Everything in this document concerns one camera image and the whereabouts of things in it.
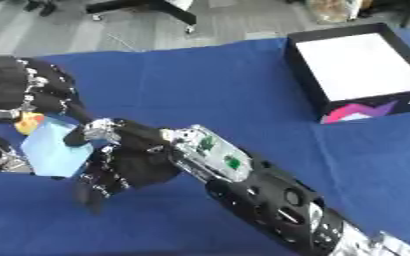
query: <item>table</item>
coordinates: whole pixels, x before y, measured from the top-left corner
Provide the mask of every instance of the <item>table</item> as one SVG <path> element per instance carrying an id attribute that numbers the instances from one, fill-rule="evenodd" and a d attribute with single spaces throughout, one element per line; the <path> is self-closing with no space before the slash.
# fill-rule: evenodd
<path id="1" fill-rule="evenodd" d="M 403 31 L 410 40 L 410 32 Z M 49 56 L 99 116 L 200 123 L 290 170 L 368 233 L 410 241 L 410 113 L 319 125 L 282 58 L 285 39 L 146 53 Z M 12 127 L 0 134 L 15 144 Z M 292 255 L 183 174 L 109 200 L 99 216 L 71 180 L 0 174 L 1 255 Z"/>

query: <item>robotic forearm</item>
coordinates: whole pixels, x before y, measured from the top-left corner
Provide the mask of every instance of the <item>robotic forearm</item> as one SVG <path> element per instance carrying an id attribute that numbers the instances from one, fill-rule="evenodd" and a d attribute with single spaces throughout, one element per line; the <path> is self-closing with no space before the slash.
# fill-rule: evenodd
<path id="1" fill-rule="evenodd" d="M 174 149 L 171 161 L 212 198 L 300 255 L 410 256 L 410 245 L 386 233 L 367 237 L 299 180 L 204 127 L 161 133 Z"/>

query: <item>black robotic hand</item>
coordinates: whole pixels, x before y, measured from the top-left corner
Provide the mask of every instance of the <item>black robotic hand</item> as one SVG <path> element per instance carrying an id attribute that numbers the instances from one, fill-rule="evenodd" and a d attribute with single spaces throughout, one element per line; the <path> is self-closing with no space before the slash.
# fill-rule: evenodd
<path id="1" fill-rule="evenodd" d="M 87 123 L 74 79 L 56 65 L 0 56 L 0 122 L 16 122 L 23 112 L 58 113 Z M 0 138 L 0 172 L 33 173 L 24 157 Z"/>
<path id="2" fill-rule="evenodd" d="M 31 58 L 0 56 L 0 121 L 17 121 L 23 111 L 90 121 L 74 79 L 59 67 Z"/>
<path id="3" fill-rule="evenodd" d="M 77 197 L 93 211 L 103 199 L 130 187 L 141 188 L 176 177 L 180 170 L 171 161 L 172 148 L 161 130 L 125 119 L 99 119 L 78 126 L 67 137 L 69 146 L 105 139 L 87 161 L 77 184 Z"/>

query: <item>black perforated forearm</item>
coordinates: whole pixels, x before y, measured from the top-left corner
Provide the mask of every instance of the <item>black perforated forearm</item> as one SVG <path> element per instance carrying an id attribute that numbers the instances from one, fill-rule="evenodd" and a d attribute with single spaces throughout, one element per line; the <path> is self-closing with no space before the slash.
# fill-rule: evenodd
<path id="1" fill-rule="evenodd" d="M 206 190 L 236 216 L 301 255 L 329 255 L 340 240 L 343 219 L 315 191 L 270 162 L 252 158 L 243 182 L 219 179 Z"/>

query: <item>wheel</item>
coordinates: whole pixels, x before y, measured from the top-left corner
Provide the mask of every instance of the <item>wheel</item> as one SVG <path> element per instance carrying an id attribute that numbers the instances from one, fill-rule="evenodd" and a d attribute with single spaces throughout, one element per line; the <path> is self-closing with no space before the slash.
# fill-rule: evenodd
<path id="1" fill-rule="evenodd" d="M 102 20 L 102 16 L 99 14 L 93 14 L 91 16 L 91 18 L 93 19 L 93 21 L 101 21 Z"/>
<path id="2" fill-rule="evenodd" d="M 196 26 L 192 25 L 192 26 L 187 26 L 185 29 L 185 33 L 190 35 L 192 34 L 194 31 L 196 30 Z"/>

